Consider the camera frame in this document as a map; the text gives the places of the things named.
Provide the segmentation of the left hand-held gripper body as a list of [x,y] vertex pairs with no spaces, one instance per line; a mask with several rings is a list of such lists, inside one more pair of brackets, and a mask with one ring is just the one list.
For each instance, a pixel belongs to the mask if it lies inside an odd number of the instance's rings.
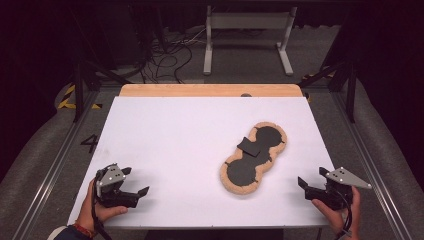
[[97,201],[104,207],[125,206],[135,208],[138,201],[133,201],[130,192],[123,192],[120,187],[128,175],[123,175],[121,168],[111,164],[96,173],[95,196]]

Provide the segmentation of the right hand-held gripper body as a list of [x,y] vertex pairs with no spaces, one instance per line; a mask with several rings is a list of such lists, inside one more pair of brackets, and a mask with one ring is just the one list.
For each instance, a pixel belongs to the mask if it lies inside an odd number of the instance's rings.
[[314,189],[315,199],[322,201],[332,210],[342,210],[353,202],[352,186],[371,189],[372,185],[344,167],[330,171],[324,189]]

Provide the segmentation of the person's right hand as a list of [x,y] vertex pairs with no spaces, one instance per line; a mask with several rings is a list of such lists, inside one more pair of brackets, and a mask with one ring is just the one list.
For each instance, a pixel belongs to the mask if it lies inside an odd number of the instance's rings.
[[[345,235],[343,240],[360,240],[360,192],[352,186],[353,202],[351,205],[352,223],[350,226],[351,235]],[[329,226],[335,235],[339,234],[344,227],[343,213],[334,211],[326,206],[322,201],[313,199],[312,204],[326,217]]]

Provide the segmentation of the person's left hand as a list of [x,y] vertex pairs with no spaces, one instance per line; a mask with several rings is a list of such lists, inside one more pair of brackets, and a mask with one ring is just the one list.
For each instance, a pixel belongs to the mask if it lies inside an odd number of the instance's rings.
[[96,213],[98,221],[101,223],[105,223],[113,217],[126,214],[128,212],[128,208],[125,206],[106,208],[100,205],[99,203],[93,203],[93,185],[94,181],[91,180],[88,185],[87,195],[82,203],[80,213],[75,223],[81,226],[82,228],[88,230],[92,234],[95,234],[95,222],[92,215],[93,209]]

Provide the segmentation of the white board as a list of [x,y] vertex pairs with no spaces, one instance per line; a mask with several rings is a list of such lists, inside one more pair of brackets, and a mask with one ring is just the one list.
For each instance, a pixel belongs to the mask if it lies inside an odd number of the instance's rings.
[[[255,124],[287,134],[258,189],[227,191],[219,170]],[[303,97],[117,97],[84,180],[115,163],[131,170],[122,188],[149,190],[108,226],[138,229],[278,228],[326,224],[297,180],[320,188],[333,163]]]

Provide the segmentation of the black metal stand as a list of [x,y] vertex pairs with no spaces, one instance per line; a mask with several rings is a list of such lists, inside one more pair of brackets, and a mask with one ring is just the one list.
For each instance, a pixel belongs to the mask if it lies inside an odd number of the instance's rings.
[[129,81],[110,70],[107,70],[100,64],[88,60],[82,60],[74,65],[74,80],[76,94],[76,111],[74,121],[78,122],[84,113],[84,86],[87,86],[90,91],[98,91],[101,83],[96,72],[100,72],[111,80],[125,85]]
[[[340,92],[344,85],[347,85],[347,97],[345,103],[345,110],[348,119],[354,123],[354,104],[355,104],[355,92],[356,92],[356,70],[352,61],[343,61],[334,65],[328,66],[336,69],[334,76],[331,78],[328,89],[331,92]],[[306,81],[298,83],[300,88],[304,88],[320,80],[317,77],[313,77]]]

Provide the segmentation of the yellow black floor tape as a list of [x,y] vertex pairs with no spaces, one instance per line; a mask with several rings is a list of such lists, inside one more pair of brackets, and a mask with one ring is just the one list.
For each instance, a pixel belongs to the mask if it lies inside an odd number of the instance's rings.
[[309,80],[313,77],[317,77],[318,79],[320,78],[332,78],[334,76],[334,73],[336,72],[336,69],[333,67],[327,67],[321,71],[319,71],[318,73],[315,74],[306,74],[302,77],[302,81],[306,81]]
[[75,109],[76,108],[75,103],[70,103],[71,95],[75,92],[75,89],[76,87],[74,84],[69,85],[68,89],[65,91],[64,96],[62,97],[62,99],[60,100],[58,104],[58,109]]

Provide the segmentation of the wooden table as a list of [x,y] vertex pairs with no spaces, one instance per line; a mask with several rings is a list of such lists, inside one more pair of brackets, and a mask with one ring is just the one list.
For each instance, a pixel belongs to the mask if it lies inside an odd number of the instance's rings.
[[125,97],[302,97],[296,84],[126,84]]

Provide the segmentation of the grey metal stand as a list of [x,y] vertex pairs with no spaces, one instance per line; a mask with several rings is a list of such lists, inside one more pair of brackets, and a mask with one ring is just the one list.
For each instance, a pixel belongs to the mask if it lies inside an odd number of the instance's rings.
[[283,69],[287,76],[294,74],[286,47],[296,18],[297,8],[292,7],[286,12],[215,12],[211,6],[206,12],[206,48],[204,56],[203,74],[212,73],[213,59],[213,29],[280,29],[284,32],[283,38],[276,43]]

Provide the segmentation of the aluminium rail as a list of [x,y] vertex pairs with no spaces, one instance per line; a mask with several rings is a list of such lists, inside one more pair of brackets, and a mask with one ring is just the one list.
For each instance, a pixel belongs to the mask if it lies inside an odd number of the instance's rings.
[[368,151],[356,125],[352,123],[345,111],[345,103],[339,93],[331,93],[334,104],[341,112],[342,118],[347,125],[347,128],[355,142],[355,145],[361,156],[361,164],[366,172],[366,175],[372,185],[379,204],[381,205],[386,218],[390,224],[392,231],[397,240],[412,240],[411,234],[402,219],[397,206],[384,183],[381,174],[379,173],[373,158]]
[[35,196],[32,199],[28,210],[26,211],[23,219],[21,220],[17,230],[15,231],[12,240],[27,240],[28,236],[34,229],[35,222],[41,214],[44,205],[46,204],[54,185],[63,169],[64,161],[69,155],[71,146],[88,115],[88,111],[91,109],[92,104],[96,100],[98,95],[97,91],[88,91],[86,93],[86,99],[82,103],[80,108],[81,113],[76,121],[72,121],[70,128],[61,144],[58,153],[56,154],[54,161],[50,164],[50,168],[46,173],[42,183],[39,185]]

